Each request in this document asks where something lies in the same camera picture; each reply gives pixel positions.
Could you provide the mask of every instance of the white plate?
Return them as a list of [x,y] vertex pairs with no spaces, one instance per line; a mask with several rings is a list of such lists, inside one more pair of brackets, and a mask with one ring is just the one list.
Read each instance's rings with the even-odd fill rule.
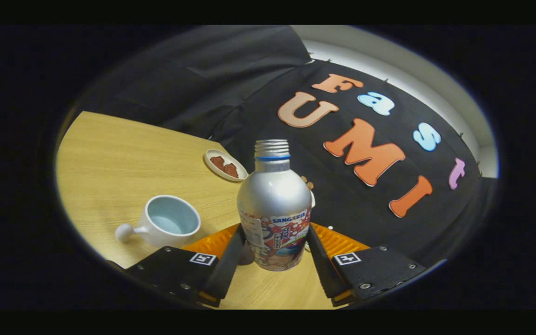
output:
[[[229,176],[228,174],[226,174],[225,172],[222,172],[219,168],[217,168],[216,165],[214,165],[210,161],[211,157],[216,157],[216,156],[223,157],[223,159],[225,160],[225,164],[223,164],[223,165],[227,165],[227,164],[232,163],[234,165],[234,167],[236,167],[236,169],[237,169],[237,175],[239,176],[239,178],[234,178],[232,176]],[[208,165],[208,167],[215,174],[217,174],[218,176],[221,176],[222,178],[225,178],[226,180],[244,181],[245,178],[247,178],[247,176],[248,176],[247,171],[245,170],[243,165],[241,165],[241,163],[237,161],[237,159],[234,159],[229,154],[224,153],[224,152],[222,152],[220,150],[210,149],[210,150],[206,151],[206,154],[204,154],[204,161],[206,162],[206,165]]]

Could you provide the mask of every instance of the light blue letter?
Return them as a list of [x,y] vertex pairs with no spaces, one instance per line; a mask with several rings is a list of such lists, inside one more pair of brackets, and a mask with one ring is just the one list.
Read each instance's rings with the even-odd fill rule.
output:
[[422,122],[419,123],[419,130],[413,132],[413,139],[417,141],[423,149],[434,151],[436,143],[442,141],[442,136],[440,136],[432,126]]
[[359,95],[357,99],[362,104],[373,108],[380,115],[390,115],[390,110],[394,108],[394,102],[380,93],[368,92]]

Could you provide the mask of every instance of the brown food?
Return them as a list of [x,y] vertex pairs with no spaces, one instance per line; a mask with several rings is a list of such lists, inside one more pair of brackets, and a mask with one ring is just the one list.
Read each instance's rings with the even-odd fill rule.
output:
[[220,157],[219,155],[216,157],[211,157],[210,161],[221,171],[225,169],[223,167],[223,164],[225,164],[225,160],[223,159],[223,157]]
[[239,178],[239,175],[237,174],[237,168],[232,163],[225,165],[225,169],[223,169],[223,172],[225,172],[231,177]]

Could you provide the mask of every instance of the silver bottle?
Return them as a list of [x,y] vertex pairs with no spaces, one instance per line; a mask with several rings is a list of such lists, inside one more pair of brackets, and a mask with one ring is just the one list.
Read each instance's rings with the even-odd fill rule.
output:
[[255,171],[241,184],[237,207],[254,261],[270,271],[295,267],[310,225],[311,193],[290,168],[287,140],[255,142]]

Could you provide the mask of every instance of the letter s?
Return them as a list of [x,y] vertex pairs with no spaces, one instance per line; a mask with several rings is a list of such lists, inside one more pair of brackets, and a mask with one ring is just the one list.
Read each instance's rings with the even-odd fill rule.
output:
[[427,150],[434,151],[436,144],[442,141],[442,136],[430,125],[425,122],[419,123],[419,130],[413,132],[413,140]]

